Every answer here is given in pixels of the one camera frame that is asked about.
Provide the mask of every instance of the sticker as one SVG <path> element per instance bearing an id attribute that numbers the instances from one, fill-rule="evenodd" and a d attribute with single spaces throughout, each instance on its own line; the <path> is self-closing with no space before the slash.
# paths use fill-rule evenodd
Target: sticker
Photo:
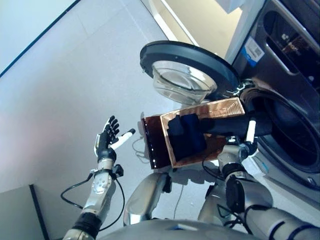
<path id="1" fill-rule="evenodd" d="M 249 37 L 246 41 L 245 45 L 241 49 L 241 53 L 252 67 L 254 67 L 265 54 L 252 37 Z"/>

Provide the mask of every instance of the washing machine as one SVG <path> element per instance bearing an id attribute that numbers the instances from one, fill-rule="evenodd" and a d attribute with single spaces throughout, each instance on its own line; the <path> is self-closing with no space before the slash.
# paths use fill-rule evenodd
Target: washing machine
<path id="1" fill-rule="evenodd" d="M 140 52 L 155 89 L 180 103 L 239 97 L 268 113 L 272 133 L 253 158 L 279 186 L 320 202 L 320 4 L 267 0 L 232 65 L 200 47 L 156 41 Z"/>

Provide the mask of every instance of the black cable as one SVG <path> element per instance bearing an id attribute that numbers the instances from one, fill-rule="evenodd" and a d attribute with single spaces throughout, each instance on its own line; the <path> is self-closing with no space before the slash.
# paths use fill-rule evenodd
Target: black cable
<path id="1" fill-rule="evenodd" d="M 122 210 L 121 210 L 119 216 L 116 218 L 116 220 L 114 220 L 114 221 L 113 221 L 111 224 L 109 224 L 108 226 L 106 226 L 106 227 L 104 227 L 104 228 L 101 228 L 101 229 L 99 230 L 99 232 L 101 232 L 101 231 L 103 231 L 103 230 L 106 230 L 107 228 L 110 228 L 113 224 L 115 224 L 115 223 L 119 220 L 119 218 L 121 217 L 121 215 L 122 215 L 122 213 L 124 212 L 124 209 L 125 209 L 125 202 L 126 202 L 126 201 L 125 201 L 124 190 L 122 189 L 122 186 L 121 186 L 120 182 L 118 181 L 118 179 L 115 178 L 114 180 L 118 183 L 118 185 L 119 185 L 119 187 L 120 187 L 120 189 L 121 189 L 122 198 L 123 198 Z"/>
<path id="2" fill-rule="evenodd" d="M 203 158 L 203 160 L 202 160 L 202 168 L 203 168 L 203 170 L 205 170 L 210 176 L 215 177 L 215 178 L 217 178 L 217 179 L 219 179 L 219 180 L 221 180 L 221 181 L 224 181 L 224 179 L 223 179 L 222 177 L 214 174 L 209 167 L 205 166 L 204 162 L 205 162 L 206 158 L 207 158 L 209 155 L 205 156 L 205 157 Z"/>
<path id="3" fill-rule="evenodd" d="M 237 214 L 235 214 L 234 212 L 232 212 L 230 209 L 220 205 L 220 204 L 217 204 L 217 207 L 218 207 L 218 212 L 219 212 L 219 215 L 220 217 L 224 218 L 224 216 L 221 215 L 221 212 L 219 210 L 219 208 L 225 210 L 226 212 L 230 213 L 231 215 L 235 216 L 235 220 L 231 220 L 231 221 L 227 221 L 224 223 L 224 227 L 231 224 L 231 226 L 229 228 L 233 228 L 236 224 L 242 224 L 243 227 L 245 228 L 245 230 L 248 232 L 248 234 L 251 234 L 252 235 L 252 231 L 250 230 L 250 228 L 247 226 L 247 224 L 241 219 L 241 217 Z"/>
<path id="4" fill-rule="evenodd" d="M 62 198 L 62 200 L 65 201 L 65 202 L 67 202 L 68 204 L 73 205 L 74 207 L 77 207 L 77 208 L 79 208 L 79 209 L 83 209 L 83 208 L 84 208 L 83 206 L 81 206 L 81 205 L 79 205 L 79 204 L 76 204 L 76 203 L 74 203 L 73 201 L 70 201 L 70 200 L 66 199 L 66 198 L 64 197 L 64 194 L 65 194 L 66 192 L 68 192 L 69 190 L 75 188 L 75 187 L 78 187 L 78 186 L 80 186 L 80 185 L 82 185 L 82 184 L 85 184 L 86 182 L 88 182 L 88 181 L 91 179 L 92 176 L 93 176 L 93 173 L 90 173 L 89 176 L 86 178 L 86 180 L 81 181 L 81 182 L 79 182 L 79 183 L 77 183 L 77 184 L 75 184 L 75 185 L 72 185 L 72 186 L 68 187 L 66 190 L 64 190 L 64 191 L 60 194 L 60 197 Z"/>

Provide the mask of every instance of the black cloth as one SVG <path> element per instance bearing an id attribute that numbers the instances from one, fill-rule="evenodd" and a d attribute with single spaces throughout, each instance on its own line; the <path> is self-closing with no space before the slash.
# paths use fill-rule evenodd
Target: black cloth
<path id="1" fill-rule="evenodd" d="M 196 114 L 181 117 L 177 115 L 168 122 L 167 132 L 176 161 L 207 148 L 205 136 L 199 130 L 199 119 Z"/>
<path id="2" fill-rule="evenodd" d="M 272 120 L 265 112 L 224 118 L 204 118 L 199 121 L 199 130 L 207 134 L 243 138 L 247 135 L 249 121 L 252 118 L 256 122 L 254 136 L 259 137 L 272 133 Z"/>

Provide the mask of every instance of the white wall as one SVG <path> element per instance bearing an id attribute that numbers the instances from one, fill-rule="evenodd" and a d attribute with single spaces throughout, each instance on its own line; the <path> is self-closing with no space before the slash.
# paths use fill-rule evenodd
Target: white wall
<path id="1" fill-rule="evenodd" d="M 0 0 L 0 73 L 74 0 Z"/>

